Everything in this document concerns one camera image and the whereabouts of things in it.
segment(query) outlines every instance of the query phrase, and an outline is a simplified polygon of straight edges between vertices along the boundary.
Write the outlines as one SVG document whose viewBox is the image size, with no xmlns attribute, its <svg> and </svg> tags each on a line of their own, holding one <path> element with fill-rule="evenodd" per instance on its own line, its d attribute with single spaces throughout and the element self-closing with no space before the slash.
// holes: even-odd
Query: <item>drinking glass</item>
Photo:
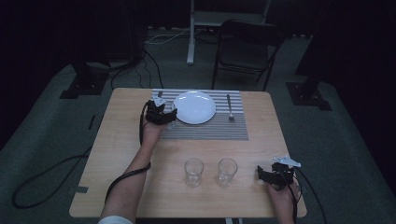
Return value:
<svg viewBox="0 0 396 224">
<path fill-rule="evenodd" d="M 217 176 L 217 182 L 221 187 L 227 187 L 231 185 L 233 176 L 238 170 L 238 165 L 232 159 L 225 158 L 219 162 L 219 173 Z"/>
<path fill-rule="evenodd" d="M 186 171 L 186 184 L 190 187 L 197 187 L 201 183 L 204 163 L 196 158 L 189 159 L 184 163 L 184 170 Z"/>
</svg>

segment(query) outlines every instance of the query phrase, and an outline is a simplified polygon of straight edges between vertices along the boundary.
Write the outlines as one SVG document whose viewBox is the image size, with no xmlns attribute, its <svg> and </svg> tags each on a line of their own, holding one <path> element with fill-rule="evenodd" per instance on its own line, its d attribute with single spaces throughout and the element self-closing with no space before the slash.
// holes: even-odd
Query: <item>human arm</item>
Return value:
<svg viewBox="0 0 396 224">
<path fill-rule="evenodd" d="M 275 213 L 279 224 L 294 224 L 293 220 L 293 195 L 289 188 L 283 188 L 280 191 L 276 191 L 273 187 L 265 183 L 271 202 L 274 206 Z M 295 182 L 290 184 L 290 188 L 294 195 L 298 196 L 298 187 Z"/>
<path fill-rule="evenodd" d="M 142 145 L 125 170 L 125 174 L 148 166 L 152 152 L 161 137 L 163 127 L 164 125 L 155 125 L 149 122 L 144 125 Z M 100 218 L 120 216 L 134 223 L 146 176 L 147 172 L 143 172 L 122 179 L 117 183 L 108 195 Z"/>
</svg>

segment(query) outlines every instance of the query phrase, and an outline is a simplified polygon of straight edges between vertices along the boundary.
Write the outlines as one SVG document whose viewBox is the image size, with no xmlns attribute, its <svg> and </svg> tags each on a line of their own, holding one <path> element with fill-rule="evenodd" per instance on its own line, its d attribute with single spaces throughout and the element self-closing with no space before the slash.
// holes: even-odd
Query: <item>striped placemat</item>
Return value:
<svg viewBox="0 0 396 224">
<path fill-rule="evenodd" d="M 165 112 L 172 109 L 172 103 L 185 91 L 201 91 L 213 98 L 216 113 L 212 119 L 202 124 L 188 124 L 177 119 L 175 125 L 168 124 L 162 134 L 164 139 L 202 139 L 202 140 L 248 140 L 248 130 L 245 122 L 244 108 L 239 91 L 210 91 L 210 90 L 171 90 L 154 89 L 152 93 L 158 95 L 162 91 L 162 98 L 167 102 Z M 227 94 L 230 94 L 234 121 L 229 121 Z"/>
</svg>

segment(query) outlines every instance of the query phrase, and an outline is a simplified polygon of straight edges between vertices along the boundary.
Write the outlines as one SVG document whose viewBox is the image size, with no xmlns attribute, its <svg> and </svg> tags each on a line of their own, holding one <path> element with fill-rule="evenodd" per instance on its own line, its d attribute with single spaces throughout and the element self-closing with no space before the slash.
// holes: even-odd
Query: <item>white plate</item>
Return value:
<svg viewBox="0 0 396 224">
<path fill-rule="evenodd" d="M 189 124 L 200 124 L 210 120 L 216 112 L 212 97 L 200 91 L 186 91 L 174 101 L 177 118 Z"/>
</svg>

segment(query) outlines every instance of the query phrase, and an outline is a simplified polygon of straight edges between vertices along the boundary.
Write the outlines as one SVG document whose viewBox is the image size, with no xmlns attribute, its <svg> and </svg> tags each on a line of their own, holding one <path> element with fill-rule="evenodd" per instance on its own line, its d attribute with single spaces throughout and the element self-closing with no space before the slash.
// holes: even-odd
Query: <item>wooden table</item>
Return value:
<svg viewBox="0 0 396 224">
<path fill-rule="evenodd" d="M 150 99 L 148 89 L 115 89 L 79 182 L 72 217 L 99 217 L 111 182 L 121 175 L 139 149 L 139 116 Z M 288 155 L 276 112 L 267 92 L 241 91 L 248 141 L 161 139 L 152 156 L 138 217 L 274 217 L 257 165 L 271 171 L 273 157 Z M 202 183 L 188 187 L 184 162 L 199 158 L 205 164 Z M 218 162 L 238 164 L 228 188 L 215 181 Z M 306 214 L 303 198 L 298 217 Z"/>
</svg>

